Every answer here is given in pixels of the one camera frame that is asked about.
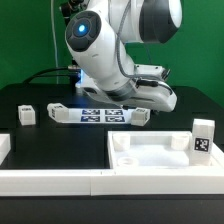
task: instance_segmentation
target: green wall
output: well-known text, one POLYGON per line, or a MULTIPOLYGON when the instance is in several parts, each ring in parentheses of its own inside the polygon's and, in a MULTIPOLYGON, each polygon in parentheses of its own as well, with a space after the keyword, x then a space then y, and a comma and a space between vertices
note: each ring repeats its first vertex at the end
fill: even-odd
MULTIPOLYGON (((55 0, 61 66, 70 64, 58 10, 63 2, 55 0)), ((133 44, 127 51, 136 63, 149 64, 147 47, 153 64, 171 69, 169 84, 196 87, 224 106, 224 1, 182 0, 182 6, 182 27, 168 43, 133 44)), ((50 0, 5 1, 0 15, 0 88, 55 67, 50 0)))

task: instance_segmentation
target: white plastic tray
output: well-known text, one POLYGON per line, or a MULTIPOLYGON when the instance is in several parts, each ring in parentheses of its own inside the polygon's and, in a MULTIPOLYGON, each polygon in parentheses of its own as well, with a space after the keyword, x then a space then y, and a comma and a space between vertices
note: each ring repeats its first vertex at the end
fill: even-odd
POLYGON ((137 167, 118 167, 108 132, 108 170, 1 170, 0 196, 224 194, 224 155, 213 144, 211 166, 190 166, 188 150, 173 152, 173 132, 127 132, 137 167))

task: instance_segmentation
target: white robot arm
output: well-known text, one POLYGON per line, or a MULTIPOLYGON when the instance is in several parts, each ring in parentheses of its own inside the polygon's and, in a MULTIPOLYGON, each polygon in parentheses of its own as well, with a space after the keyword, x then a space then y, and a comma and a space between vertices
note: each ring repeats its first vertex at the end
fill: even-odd
POLYGON ((172 111, 176 95, 161 66, 136 65, 124 43, 165 43, 181 25, 180 0, 90 0, 66 29, 66 43, 84 73, 81 88, 98 101, 172 111))

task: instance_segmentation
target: black tabletop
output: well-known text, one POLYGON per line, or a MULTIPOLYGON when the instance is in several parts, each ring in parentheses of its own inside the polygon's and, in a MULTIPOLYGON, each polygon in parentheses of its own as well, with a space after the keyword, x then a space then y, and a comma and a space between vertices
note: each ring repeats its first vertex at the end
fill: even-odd
MULTIPOLYGON (((49 103, 69 108, 116 108, 74 93, 69 85, 15 84, 0 90, 0 133, 12 149, 0 169, 108 169, 108 131, 191 131, 195 118, 215 120, 214 142, 224 151, 224 109, 191 87, 173 88, 173 112, 152 114, 144 127, 62 124, 49 103), (32 105, 37 124, 21 126, 18 106, 32 105)), ((1 223, 223 223, 223 195, 1 197, 1 223)))

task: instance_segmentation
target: white block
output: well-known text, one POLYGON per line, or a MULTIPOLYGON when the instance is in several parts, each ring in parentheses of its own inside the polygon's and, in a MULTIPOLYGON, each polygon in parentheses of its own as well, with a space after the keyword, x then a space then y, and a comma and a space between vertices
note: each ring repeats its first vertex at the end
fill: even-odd
POLYGON ((190 165, 210 165, 214 131, 215 121, 194 119, 190 165))
POLYGON ((9 134, 0 134, 0 165, 11 149, 9 134))
POLYGON ((22 125, 36 124, 36 115, 31 105, 18 106, 19 120, 22 125))
POLYGON ((150 110, 145 108, 136 108, 131 114, 131 124, 144 126, 150 118, 150 110))
POLYGON ((51 103, 47 106, 49 116, 58 122, 69 119, 69 109, 61 103, 51 103))

